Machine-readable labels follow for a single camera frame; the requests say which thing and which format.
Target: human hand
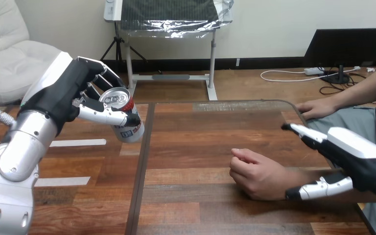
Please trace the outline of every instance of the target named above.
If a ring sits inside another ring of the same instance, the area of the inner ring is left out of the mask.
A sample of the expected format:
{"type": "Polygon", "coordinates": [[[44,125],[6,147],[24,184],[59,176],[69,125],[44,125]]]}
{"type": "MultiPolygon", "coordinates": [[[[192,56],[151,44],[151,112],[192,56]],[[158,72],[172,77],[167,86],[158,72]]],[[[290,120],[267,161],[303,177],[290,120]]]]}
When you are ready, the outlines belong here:
{"type": "Polygon", "coordinates": [[[307,179],[299,171],[288,170],[249,149],[231,152],[234,157],[230,162],[230,176],[254,200],[283,200],[287,189],[306,183],[307,179]]]}
{"type": "Polygon", "coordinates": [[[296,107],[306,120],[312,118],[323,118],[338,110],[336,102],[331,97],[300,103],[297,104],[296,107]]]}

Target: monitor stand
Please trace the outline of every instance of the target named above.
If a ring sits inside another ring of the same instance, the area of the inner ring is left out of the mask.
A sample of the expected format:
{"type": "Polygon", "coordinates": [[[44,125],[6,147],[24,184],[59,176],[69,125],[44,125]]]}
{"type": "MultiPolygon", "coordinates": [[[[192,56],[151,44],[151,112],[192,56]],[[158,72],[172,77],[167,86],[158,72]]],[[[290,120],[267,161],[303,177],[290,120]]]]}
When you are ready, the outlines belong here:
{"type": "Polygon", "coordinates": [[[323,81],[332,83],[332,84],[347,84],[350,82],[350,77],[344,73],[344,65],[339,65],[339,72],[336,75],[327,76],[321,78],[323,81]]]}

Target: robot finger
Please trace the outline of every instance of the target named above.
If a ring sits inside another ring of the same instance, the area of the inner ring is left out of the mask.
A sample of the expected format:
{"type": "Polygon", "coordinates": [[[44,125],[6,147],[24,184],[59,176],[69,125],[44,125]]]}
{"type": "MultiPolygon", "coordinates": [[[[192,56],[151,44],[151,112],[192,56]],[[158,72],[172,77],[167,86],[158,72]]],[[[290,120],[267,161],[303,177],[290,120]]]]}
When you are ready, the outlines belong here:
{"type": "Polygon", "coordinates": [[[122,79],[117,76],[117,74],[115,74],[109,67],[106,67],[106,72],[103,74],[103,77],[114,87],[127,88],[122,79]]]}
{"type": "Polygon", "coordinates": [[[100,93],[96,90],[96,87],[94,87],[91,83],[89,84],[89,87],[87,88],[85,94],[91,99],[100,99],[100,93]]]}
{"type": "Polygon", "coordinates": [[[113,88],[113,85],[110,82],[108,82],[106,79],[104,79],[104,77],[101,75],[98,75],[97,79],[93,81],[93,83],[104,92],[107,91],[108,89],[113,88]]]}

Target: aluminum can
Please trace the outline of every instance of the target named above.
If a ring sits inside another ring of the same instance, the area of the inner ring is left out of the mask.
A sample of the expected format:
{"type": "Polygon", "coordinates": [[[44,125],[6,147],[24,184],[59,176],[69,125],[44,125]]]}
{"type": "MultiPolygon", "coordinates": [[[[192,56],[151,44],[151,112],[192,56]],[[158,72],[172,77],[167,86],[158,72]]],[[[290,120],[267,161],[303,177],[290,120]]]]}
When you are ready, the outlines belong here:
{"type": "MultiPolygon", "coordinates": [[[[126,88],[111,88],[101,95],[99,101],[105,103],[107,108],[119,109],[126,114],[132,113],[139,115],[135,102],[133,101],[130,92],[126,88]]],[[[112,125],[112,129],[117,139],[124,143],[139,141],[145,132],[145,126],[142,121],[136,127],[112,125]]]]}

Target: metal connector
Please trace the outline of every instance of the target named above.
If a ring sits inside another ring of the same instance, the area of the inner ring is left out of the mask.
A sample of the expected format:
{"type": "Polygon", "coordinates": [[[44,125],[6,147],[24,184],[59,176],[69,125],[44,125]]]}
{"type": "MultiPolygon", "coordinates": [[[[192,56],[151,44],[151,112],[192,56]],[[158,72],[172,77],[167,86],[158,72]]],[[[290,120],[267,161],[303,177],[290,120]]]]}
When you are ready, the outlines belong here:
{"type": "Polygon", "coordinates": [[[12,126],[15,123],[15,119],[4,111],[0,110],[0,122],[7,126],[12,126]]]}

